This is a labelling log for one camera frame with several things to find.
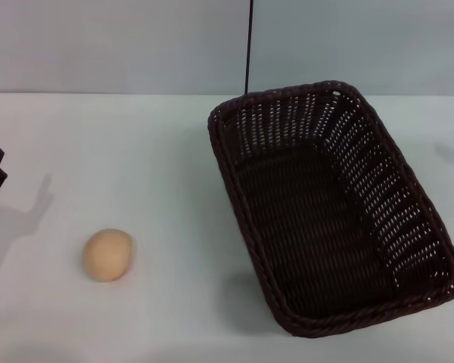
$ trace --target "brown egg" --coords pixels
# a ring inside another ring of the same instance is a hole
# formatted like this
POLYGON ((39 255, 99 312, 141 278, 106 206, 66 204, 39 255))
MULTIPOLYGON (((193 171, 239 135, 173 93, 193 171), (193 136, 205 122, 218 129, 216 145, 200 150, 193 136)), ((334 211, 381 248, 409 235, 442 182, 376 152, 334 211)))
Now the brown egg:
POLYGON ((82 251, 82 265, 98 281, 113 281, 123 276, 132 262, 133 242, 126 232, 104 229, 89 238, 82 251))

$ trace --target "white tabletop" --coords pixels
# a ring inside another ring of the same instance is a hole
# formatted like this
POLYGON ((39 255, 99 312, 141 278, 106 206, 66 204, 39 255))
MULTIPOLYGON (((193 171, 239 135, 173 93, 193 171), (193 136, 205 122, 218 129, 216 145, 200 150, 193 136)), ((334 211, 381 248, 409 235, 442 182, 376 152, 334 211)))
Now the white tabletop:
MULTIPOLYGON (((263 301, 211 151, 227 96, 0 95, 0 363, 454 362, 454 301, 337 337, 263 301), (113 283, 87 238, 136 240, 113 283)), ((370 97, 454 243, 454 98, 370 97)))

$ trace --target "dark brown basket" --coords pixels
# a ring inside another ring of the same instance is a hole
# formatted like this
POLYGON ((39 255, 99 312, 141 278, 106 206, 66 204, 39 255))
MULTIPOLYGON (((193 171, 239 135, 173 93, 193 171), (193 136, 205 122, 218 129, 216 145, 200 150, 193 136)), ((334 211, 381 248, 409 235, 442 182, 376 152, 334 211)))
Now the dark brown basket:
POLYGON ((454 247, 375 110, 321 82, 219 105, 209 133, 275 320, 324 337, 454 299, 454 247))

